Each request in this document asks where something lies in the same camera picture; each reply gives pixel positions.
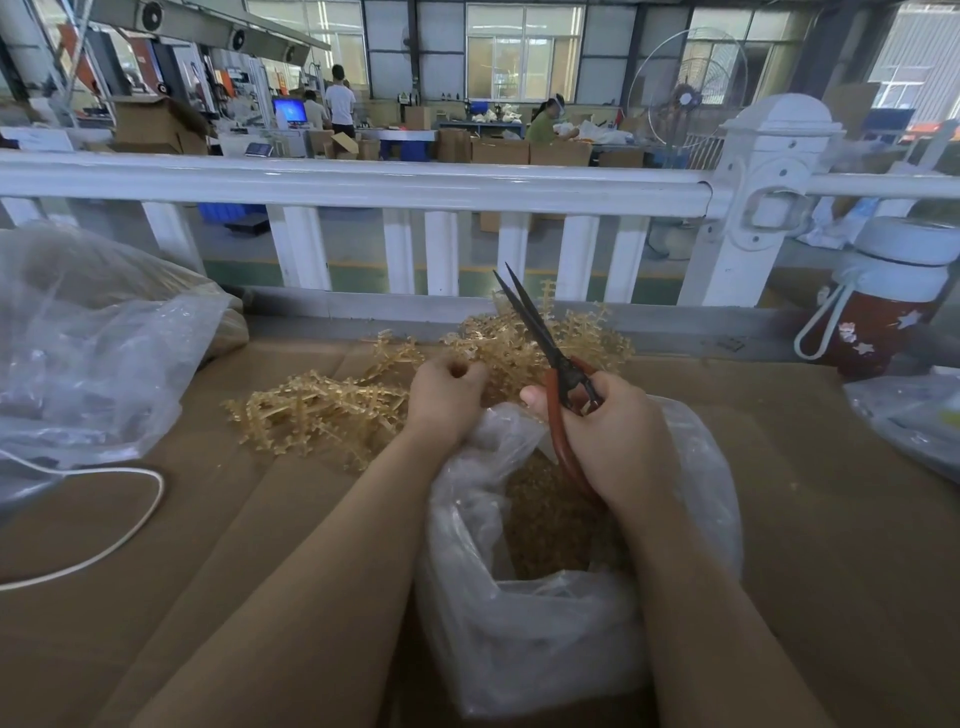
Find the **wall-mounted fan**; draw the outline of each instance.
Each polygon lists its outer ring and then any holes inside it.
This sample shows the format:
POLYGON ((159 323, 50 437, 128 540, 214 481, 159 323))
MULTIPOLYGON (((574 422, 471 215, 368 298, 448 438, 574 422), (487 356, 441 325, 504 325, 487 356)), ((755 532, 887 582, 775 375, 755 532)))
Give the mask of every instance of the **wall-mounted fan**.
POLYGON ((746 89, 747 56, 739 41, 715 28, 691 28, 666 38, 644 60, 627 98, 647 107, 649 135, 662 166, 678 168, 686 167, 693 150, 715 136, 729 116, 724 109, 743 107, 746 89), (677 75, 653 73, 654 64, 664 61, 661 49, 670 43, 683 46, 677 75), (643 99, 637 100, 632 97, 640 77, 645 84, 643 99))

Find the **clear plastic bag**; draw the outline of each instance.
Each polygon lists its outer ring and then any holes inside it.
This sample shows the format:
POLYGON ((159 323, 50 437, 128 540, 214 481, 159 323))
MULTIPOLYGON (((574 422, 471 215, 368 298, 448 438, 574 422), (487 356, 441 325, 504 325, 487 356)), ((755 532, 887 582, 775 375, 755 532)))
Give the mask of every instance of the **clear plastic bag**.
POLYGON ((880 437, 960 483, 960 376, 878 376, 844 391, 880 437))
MULTIPOLYGON (((678 496, 735 574, 743 552, 736 491, 709 430, 663 407, 681 456, 678 496)), ((559 571, 516 581, 503 540, 505 480, 545 427, 513 404, 488 410, 433 483, 415 579, 420 619, 462 716, 506 717, 629 692, 647 675, 634 580, 559 571)))
MULTIPOLYGON (((0 231, 0 448, 61 469, 142 456, 204 358, 248 341, 240 308, 212 280, 99 235, 0 231)), ((24 495, 14 471, 0 505, 24 495)))

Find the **black scissor blade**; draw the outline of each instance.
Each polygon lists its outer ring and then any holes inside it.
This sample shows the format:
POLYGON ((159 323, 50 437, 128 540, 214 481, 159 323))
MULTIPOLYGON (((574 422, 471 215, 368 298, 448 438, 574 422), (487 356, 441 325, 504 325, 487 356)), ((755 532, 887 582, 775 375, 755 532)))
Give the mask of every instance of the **black scissor blade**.
MULTIPOLYGON (((526 291, 523 290, 523 286, 519 284, 519 281, 516 280, 514 272, 510 270, 510 267, 507 267, 507 270, 510 271, 510 275, 513 277, 516 282, 517 292, 522 292, 522 296, 526 299, 527 302, 530 301, 530 297, 526 295, 526 291)), ((550 335, 549 329, 547 329, 546 324, 543 322, 543 319, 540 317, 540 314, 537 312, 537 309, 534 308, 532 311, 524 305, 516 294, 510 289, 510 286, 500 277, 500 274, 496 271, 493 271, 493 274, 496 276, 497 281, 500 283, 500 287, 503 289, 503 295, 507 297, 507 300, 514 307, 516 315, 520 317, 520 321, 527 327, 527 330, 530 331, 530 335, 534 337, 534 341, 537 342, 540 349, 543 351, 543 355, 546 356, 546 360, 549 362, 551 367, 557 368, 557 361, 562 354, 557 348, 557 345, 553 341, 553 337, 550 335)))

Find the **red scissors handle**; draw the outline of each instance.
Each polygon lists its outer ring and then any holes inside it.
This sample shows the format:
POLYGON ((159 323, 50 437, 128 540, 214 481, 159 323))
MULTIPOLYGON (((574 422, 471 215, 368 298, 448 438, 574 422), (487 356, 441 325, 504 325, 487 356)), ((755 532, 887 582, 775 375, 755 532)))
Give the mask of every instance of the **red scissors handle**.
MULTIPOLYGON (((595 367, 591 367, 587 362, 575 356, 570 357, 570 361, 580 367, 587 376, 596 372, 595 367)), ((556 369, 548 369, 544 378, 546 388, 546 411, 547 421, 550 424, 550 440, 553 443, 553 450, 557 453, 557 460, 560 462, 560 468, 564 471, 566 477, 576 485, 580 491, 590 500, 600 501, 596 491, 590 486, 584 469, 580 461, 573 453, 570 441, 566 439, 566 429, 564 428, 564 406, 560 402, 560 375, 556 369)))

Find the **scissors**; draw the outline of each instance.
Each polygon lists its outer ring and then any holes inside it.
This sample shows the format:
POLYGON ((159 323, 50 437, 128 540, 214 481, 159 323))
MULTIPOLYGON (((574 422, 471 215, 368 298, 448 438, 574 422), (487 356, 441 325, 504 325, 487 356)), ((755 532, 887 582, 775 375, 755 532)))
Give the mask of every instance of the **scissors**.
POLYGON ((587 362, 576 356, 564 356, 557 343, 553 340, 550 329, 537 311, 537 307, 530 296, 527 295, 523 284, 514 275, 510 266, 507 266, 507 272, 513 280, 516 293, 510 289, 510 286, 500 277, 496 271, 496 276, 503 294, 510 301, 516 311, 516 315, 530 331, 534 340, 546 356, 547 364, 550 368, 546 371, 544 384, 546 385, 546 409, 547 421, 550 425, 550 440, 553 442, 553 450, 557 453, 557 460, 560 461, 561 470, 566 477, 574 483, 584 495, 593 500, 598 500, 596 492, 590 487, 584 469, 580 466, 580 461, 573 454, 573 448, 570 447, 566 439, 566 430, 564 429, 564 417, 561 407, 577 415, 585 415, 594 411, 603 404, 603 398, 597 394, 590 381, 590 375, 596 372, 595 367, 591 367, 587 362), (587 392, 588 401, 584 406, 577 406, 571 399, 570 393, 578 386, 583 385, 587 392))

